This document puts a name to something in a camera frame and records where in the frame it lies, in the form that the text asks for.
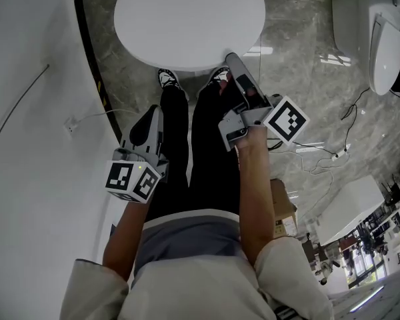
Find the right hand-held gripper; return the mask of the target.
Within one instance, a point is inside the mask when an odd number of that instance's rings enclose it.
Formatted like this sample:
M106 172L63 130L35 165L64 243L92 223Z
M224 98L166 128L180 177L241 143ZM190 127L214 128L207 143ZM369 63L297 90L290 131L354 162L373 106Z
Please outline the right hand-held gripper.
M226 150L232 150L254 126L264 126L284 144L292 144L307 126L308 116L289 97L265 96L238 54L227 54L225 62L241 96L241 104L218 124Z

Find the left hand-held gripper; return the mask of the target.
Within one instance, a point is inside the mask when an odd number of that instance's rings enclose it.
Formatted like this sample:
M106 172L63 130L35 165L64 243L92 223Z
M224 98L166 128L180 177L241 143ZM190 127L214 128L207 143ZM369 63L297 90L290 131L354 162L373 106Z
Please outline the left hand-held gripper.
M147 203L158 182L167 178L169 160L159 153L162 143L163 112L160 106L152 105L125 128L122 147L107 162L107 192L124 201ZM139 146L146 152L127 149Z

